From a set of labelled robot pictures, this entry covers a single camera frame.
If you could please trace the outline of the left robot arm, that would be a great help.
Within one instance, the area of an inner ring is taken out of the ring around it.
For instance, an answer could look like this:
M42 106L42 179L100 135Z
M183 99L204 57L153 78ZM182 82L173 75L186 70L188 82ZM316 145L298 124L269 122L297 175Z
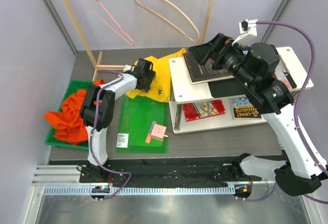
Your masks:
M91 84L80 109L80 117L88 135L88 162L82 173L89 173L97 182L104 182L112 171L108 161L106 133L113 119L115 101L127 92L148 92L156 75L153 63L140 58L135 65L125 65L122 72L99 69L98 72L116 74L115 80L99 86Z

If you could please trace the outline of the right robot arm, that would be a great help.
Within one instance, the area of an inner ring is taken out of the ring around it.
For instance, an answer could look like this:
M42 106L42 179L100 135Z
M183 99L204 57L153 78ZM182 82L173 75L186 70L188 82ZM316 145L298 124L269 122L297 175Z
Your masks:
M248 176L272 180L290 196L315 192L327 179L327 161L305 140L288 87L273 77L280 62L276 48L254 43L244 53L236 40L219 33L188 51L200 65L213 60L214 70L227 70L245 88L246 97L272 127L287 154L286 161L274 161L244 153L233 160L232 176L236 180Z

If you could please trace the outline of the pink wire hanger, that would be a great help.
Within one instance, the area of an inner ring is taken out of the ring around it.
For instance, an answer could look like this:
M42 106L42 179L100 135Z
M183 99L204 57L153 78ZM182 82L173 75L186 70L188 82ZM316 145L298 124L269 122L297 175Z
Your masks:
M81 0L91 12L118 37L124 40L128 45L135 46L133 38L122 28L115 17L104 6L101 0Z

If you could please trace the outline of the yellow shorts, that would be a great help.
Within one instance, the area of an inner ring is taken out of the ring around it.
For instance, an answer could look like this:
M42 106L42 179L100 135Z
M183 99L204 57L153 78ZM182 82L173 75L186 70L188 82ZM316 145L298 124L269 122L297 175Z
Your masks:
M155 58L153 56L146 57L145 60L153 63L153 70L156 72L150 89L148 92L135 89L127 92L127 96L131 99L134 99L137 96L143 96L161 103L167 103L171 94L169 60L172 58L182 57L186 52L187 51L185 48L181 48L179 51L161 58Z

